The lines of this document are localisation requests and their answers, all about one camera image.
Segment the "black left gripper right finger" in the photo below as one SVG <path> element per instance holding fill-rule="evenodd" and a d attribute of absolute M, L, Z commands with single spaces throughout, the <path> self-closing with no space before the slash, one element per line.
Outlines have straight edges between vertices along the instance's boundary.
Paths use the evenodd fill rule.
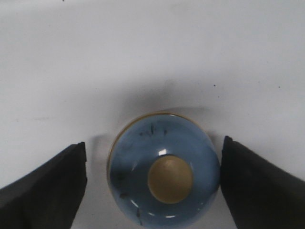
<path fill-rule="evenodd" d="M 239 229 L 305 227 L 305 182 L 229 136 L 222 150 L 221 191 Z"/>

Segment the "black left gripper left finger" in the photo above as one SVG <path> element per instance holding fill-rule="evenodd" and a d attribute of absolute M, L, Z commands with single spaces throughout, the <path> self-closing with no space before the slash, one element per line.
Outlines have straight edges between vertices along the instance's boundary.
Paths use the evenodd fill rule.
<path fill-rule="evenodd" d="M 85 143 L 73 144 L 1 188 L 2 229 L 69 229 L 86 185 Z"/>

